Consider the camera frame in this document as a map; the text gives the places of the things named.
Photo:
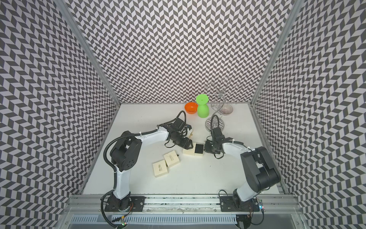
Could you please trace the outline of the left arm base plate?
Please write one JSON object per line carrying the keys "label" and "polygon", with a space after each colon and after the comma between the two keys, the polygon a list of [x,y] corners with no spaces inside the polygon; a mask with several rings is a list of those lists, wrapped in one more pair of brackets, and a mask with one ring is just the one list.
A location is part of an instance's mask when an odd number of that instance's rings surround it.
{"label": "left arm base plate", "polygon": [[144,196],[127,196],[118,199],[110,196],[105,204],[105,212],[142,212],[146,197]]}

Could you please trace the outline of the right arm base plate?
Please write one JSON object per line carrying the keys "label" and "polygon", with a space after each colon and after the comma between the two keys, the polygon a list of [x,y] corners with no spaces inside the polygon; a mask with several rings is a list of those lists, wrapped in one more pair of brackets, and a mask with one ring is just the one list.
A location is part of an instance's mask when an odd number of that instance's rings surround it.
{"label": "right arm base plate", "polygon": [[219,199],[221,212],[260,212],[262,209],[262,204],[256,198],[241,201],[233,196],[221,196]]}

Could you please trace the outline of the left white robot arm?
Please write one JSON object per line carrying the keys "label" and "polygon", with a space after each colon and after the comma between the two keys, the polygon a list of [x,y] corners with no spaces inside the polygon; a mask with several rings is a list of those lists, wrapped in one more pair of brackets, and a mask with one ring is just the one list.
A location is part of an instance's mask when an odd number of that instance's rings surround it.
{"label": "left white robot arm", "polygon": [[172,141],[174,146],[192,149],[193,142],[189,138],[192,127],[187,124],[186,112],[181,111],[171,121],[159,124],[156,129],[133,134],[125,131],[112,140],[104,149],[104,161],[113,169],[113,189],[101,199],[102,210],[105,212],[126,211],[131,208],[130,175],[131,169],[138,161],[142,147]]}

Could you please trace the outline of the cream drawer jewelry box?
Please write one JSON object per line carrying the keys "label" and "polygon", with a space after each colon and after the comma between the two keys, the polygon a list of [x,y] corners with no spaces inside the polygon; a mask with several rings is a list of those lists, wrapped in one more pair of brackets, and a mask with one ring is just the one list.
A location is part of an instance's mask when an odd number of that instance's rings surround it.
{"label": "cream drawer jewelry box", "polygon": [[193,129],[188,129],[187,137],[191,138],[193,136]]}

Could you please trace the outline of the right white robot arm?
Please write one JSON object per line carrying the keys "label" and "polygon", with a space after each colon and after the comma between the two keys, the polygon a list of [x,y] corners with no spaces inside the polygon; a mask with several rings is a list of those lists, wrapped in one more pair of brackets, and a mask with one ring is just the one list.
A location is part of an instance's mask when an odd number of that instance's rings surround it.
{"label": "right white robot arm", "polygon": [[232,156],[243,166],[244,171],[240,175],[244,175],[246,180],[242,186],[233,191],[233,209],[253,210],[251,203],[256,196],[281,181],[275,161],[265,147],[251,149],[243,142],[225,137],[217,115],[213,115],[210,119],[210,133],[211,139],[205,141],[204,151],[213,154],[216,159],[221,159],[225,155]]}

